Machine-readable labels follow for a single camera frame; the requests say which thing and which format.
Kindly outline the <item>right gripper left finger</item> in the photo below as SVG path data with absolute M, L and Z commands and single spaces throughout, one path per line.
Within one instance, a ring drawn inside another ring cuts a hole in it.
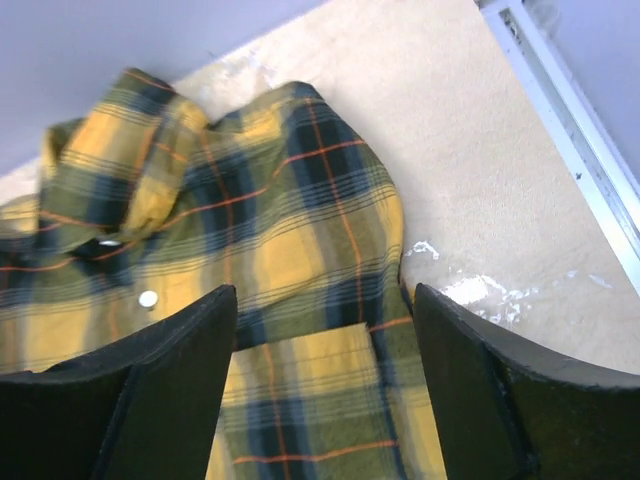
M 224 285 L 41 373 L 3 375 L 2 477 L 204 478 L 236 320 Z

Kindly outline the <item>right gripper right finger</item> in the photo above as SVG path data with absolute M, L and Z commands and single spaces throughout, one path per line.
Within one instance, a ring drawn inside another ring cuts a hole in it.
M 638 478 L 638 376 L 543 347 L 423 284 L 413 323 L 448 478 Z

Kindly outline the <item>yellow plaid shirt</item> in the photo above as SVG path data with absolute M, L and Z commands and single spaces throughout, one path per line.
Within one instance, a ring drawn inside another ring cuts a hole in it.
M 42 370 L 223 284 L 238 320 L 211 479 L 442 479 L 382 162 L 291 82 L 210 121 L 128 69 L 49 127 L 1 209 L 1 369 Z

